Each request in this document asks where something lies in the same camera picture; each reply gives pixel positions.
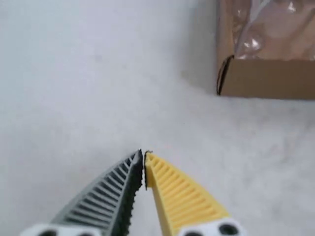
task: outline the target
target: white surface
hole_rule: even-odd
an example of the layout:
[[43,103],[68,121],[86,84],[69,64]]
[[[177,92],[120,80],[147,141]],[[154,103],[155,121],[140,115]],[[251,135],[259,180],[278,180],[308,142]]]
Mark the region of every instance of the white surface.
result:
[[39,236],[48,232],[56,233],[57,236],[102,236],[100,229],[79,226],[64,226],[54,224],[38,224],[24,230],[20,236]]
[[235,227],[237,236],[248,236],[243,226],[241,226],[240,223],[233,218],[224,218],[209,223],[188,226],[186,228],[182,228],[178,233],[178,236],[186,236],[189,235],[189,233],[198,233],[202,236],[225,236],[227,232],[221,231],[221,227],[224,225]]
[[[315,103],[214,95],[214,1],[2,0],[0,231],[48,222],[137,148],[250,235],[315,231]],[[160,235],[150,191],[130,235]]]

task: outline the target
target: cardboard box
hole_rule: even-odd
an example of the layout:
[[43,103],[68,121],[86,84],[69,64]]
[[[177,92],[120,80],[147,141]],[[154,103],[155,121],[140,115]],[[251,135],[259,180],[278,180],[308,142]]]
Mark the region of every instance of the cardboard box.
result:
[[315,61],[234,58],[232,1],[219,2],[217,94],[315,99]]

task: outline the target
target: plastic bag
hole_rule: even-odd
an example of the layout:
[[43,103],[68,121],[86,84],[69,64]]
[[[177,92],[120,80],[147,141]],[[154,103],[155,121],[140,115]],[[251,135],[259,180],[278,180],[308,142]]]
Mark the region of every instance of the plastic bag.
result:
[[234,0],[239,59],[315,60],[315,0]]

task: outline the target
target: gray gripper finger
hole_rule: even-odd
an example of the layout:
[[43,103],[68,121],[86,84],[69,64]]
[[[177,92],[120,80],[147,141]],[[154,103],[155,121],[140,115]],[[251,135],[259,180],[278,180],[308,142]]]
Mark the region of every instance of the gray gripper finger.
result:
[[104,236],[128,234],[135,192],[142,182],[141,150],[99,176],[52,221],[99,228]]

